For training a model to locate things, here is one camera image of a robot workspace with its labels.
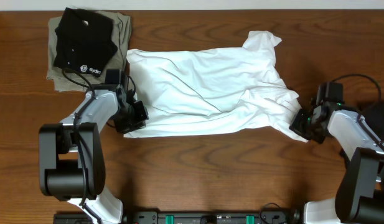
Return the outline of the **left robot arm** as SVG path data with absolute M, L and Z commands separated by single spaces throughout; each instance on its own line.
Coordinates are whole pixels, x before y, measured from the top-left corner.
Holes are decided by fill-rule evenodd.
M 105 185 L 100 133 L 109 120 L 118 133 L 126 134 L 147 119 L 134 88 L 93 85 L 72 114 L 39 130 L 41 192 L 77 206 L 92 223 L 121 223 L 123 203 Z

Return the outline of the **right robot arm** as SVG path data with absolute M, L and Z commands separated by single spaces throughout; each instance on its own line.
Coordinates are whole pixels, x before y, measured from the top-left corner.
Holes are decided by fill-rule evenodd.
M 308 202 L 291 223 L 384 223 L 384 101 L 357 111 L 339 102 L 299 110 L 290 129 L 322 143 L 332 136 L 342 147 L 346 171 L 336 196 Z

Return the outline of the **white t-shirt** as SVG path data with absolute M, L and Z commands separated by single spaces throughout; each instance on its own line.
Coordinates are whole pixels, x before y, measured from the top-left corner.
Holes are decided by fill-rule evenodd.
M 136 96 L 148 111 L 129 138 L 228 134 L 272 127 L 291 139 L 298 94 L 276 71 L 268 31 L 251 31 L 240 47 L 201 51 L 128 51 Z

